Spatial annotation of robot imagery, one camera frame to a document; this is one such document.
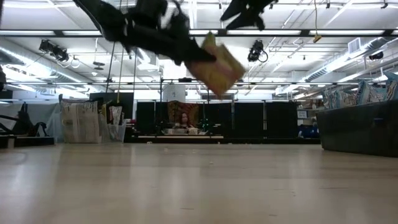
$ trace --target ceiling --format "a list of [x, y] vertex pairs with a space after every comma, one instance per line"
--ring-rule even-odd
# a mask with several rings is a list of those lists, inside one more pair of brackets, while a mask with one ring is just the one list
[[[120, 1], [107, 0], [118, 7]], [[230, 0], [221, 0], [223, 9], [225, 9]], [[315, 12], [314, 1], [311, 0], [280, 0], [273, 9], [266, 9], [262, 15], [266, 23], [266, 29], [314, 29], [317, 18], [317, 27], [319, 29], [396, 29], [398, 21], [398, 1], [388, 1], [389, 6], [381, 9], [383, 1], [377, 0], [340, 0], [331, 2], [331, 7], [326, 8], [326, 1], [317, 1], [317, 15]], [[134, 1], [121, 1], [122, 6], [133, 5]], [[219, 21], [222, 9], [219, 9], [219, 0], [185, 0], [183, 10], [191, 18], [192, 29], [221, 29], [225, 24]], [[4, 14], [2, 18], [1, 29], [35, 29], [35, 30], [67, 30], [67, 29], [96, 29], [88, 16], [75, 6], [70, 0], [6, 0], [4, 5]], [[305, 76], [308, 71], [320, 67], [327, 60], [344, 51], [348, 43], [354, 37], [324, 37], [314, 44], [313, 38], [290, 38], [290, 37], [266, 37], [261, 38], [264, 45], [267, 46], [266, 52], [269, 54], [269, 60], [266, 63], [248, 63], [247, 55], [249, 48], [258, 37], [219, 37], [217, 42], [224, 43], [230, 52], [246, 67], [244, 81], [247, 82], [292, 82], [296, 81], [297, 74]], [[41, 55], [39, 45], [41, 38], [36, 37], [10, 37], [7, 38], [21, 47], [31, 52]], [[121, 45], [116, 44], [114, 48], [114, 58], [111, 70], [111, 54], [113, 52], [113, 43], [103, 38], [98, 39], [98, 48], [96, 49], [96, 39], [94, 38], [48, 38], [51, 43], [59, 45], [68, 50], [68, 53], [78, 58], [80, 65], [69, 66], [67, 69], [75, 72], [94, 82], [103, 82], [111, 75], [114, 81], [122, 76], [122, 82], [131, 82], [134, 73], [136, 73], [136, 82], [158, 82], [160, 74], [158, 70], [140, 70], [136, 68], [134, 60], [124, 54]], [[203, 38], [197, 38], [200, 44]], [[395, 58], [396, 45], [391, 44], [384, 51], [384, 61]], [[47, 55], [45, 58], [55, 62]], [[165, 69], [164, 78], [181, 78], [189, 75], [186, 68], [176, 67], [170, 60], [160, 57], [159, 65]], [[96, 71], [93, 62], [103, 62], [105, 66], [103, 71]], [[62, 63], [60, 66], [66, 66], [68, 63]], [[359, 58], [335, 72], [343, 72], [346, 75], [352, 75], [362, 71], [369, 66], [374, 66], [380, 61], [368, 61], [366, 66], [364, 60]], [[121, 88], [131, 88], [131, 86], [121, 86]], [[141, 85], [136, 88], [157, 89], [159, 84]], [[259, 86], [257, 89], [275, 89], [276, 86]]]

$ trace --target wooden floor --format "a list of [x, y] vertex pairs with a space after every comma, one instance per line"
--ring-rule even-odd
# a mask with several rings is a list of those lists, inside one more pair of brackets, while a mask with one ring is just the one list
[[398, 159], [320, 146], [0, 152], [0, 223], [396, 224]]

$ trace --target person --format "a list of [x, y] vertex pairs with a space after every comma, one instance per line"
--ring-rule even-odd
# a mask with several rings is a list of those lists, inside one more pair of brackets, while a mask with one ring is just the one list
[[3, 72], [0, 66], [0, 91], [2, 91], [5, 84], [6, 84], [6, 74]]
[[185, 112], [181, 114], [179, 123], [176, 123], [174, 128], [193, 128], [189, 121], [188, 114]]

